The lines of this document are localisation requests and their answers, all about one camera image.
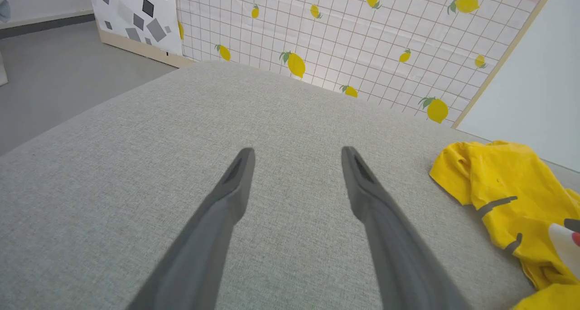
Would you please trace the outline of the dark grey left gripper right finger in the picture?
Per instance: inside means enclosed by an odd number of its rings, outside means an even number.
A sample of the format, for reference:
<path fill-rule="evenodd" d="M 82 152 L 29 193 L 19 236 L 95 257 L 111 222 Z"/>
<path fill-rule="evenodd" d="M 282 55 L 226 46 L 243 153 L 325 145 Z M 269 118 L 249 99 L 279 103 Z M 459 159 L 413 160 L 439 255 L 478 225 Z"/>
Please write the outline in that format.
<path fill-rule="evenodd" d="M 433 252 L 352 146 L 341 150 L 351 209 L 365 227 L 383 310 L 468 310 Z"/>

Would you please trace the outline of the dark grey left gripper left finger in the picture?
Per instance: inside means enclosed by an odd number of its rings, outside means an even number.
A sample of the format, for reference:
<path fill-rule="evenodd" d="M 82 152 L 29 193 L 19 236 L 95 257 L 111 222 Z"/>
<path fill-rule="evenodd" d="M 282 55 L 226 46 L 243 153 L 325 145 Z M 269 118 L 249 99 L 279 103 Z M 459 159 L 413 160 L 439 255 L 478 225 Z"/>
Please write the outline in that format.
<path fill-rule="evenodd" d="M 255 151 L 239 151 L 126 310 L 215 310 L 235 225 L 247 209 Z"/>

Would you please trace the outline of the yellow garment with grey print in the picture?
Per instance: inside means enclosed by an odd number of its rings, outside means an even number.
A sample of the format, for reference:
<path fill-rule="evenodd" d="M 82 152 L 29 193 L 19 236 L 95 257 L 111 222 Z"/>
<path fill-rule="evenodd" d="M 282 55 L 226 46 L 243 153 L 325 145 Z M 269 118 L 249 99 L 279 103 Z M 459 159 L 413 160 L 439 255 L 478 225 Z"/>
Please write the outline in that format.
<path fill-rule="evenodd" d="M 442 150 L 430 176 L 520 261 L 536 292 L 514 310 L 580 310 L 580 193 L 530 147 L 460 141 Z"/>

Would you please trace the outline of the lemon print grid backdrop panel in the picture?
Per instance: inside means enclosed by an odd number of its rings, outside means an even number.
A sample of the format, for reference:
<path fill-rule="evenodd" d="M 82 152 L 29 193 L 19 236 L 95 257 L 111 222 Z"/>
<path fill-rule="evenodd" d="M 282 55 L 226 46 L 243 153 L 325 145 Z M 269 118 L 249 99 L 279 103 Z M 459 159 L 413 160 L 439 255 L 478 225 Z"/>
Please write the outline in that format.
<path fill-rule="evenodd" d="M 177 0 L 183 54 L 458 126 L 547 0 Z"/>

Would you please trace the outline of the white grey terrazzo backdrop panel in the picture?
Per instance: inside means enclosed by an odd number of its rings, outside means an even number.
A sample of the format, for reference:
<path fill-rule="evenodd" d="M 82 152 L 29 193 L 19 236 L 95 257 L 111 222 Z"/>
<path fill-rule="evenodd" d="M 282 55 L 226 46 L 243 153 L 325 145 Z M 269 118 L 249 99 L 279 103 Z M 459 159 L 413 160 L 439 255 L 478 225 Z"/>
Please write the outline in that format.
<path fill-rule="evenodd" d="M 184 53 L 179 0 L 91 0 L 100 40 L 110 46 L 181 68 Z"/>

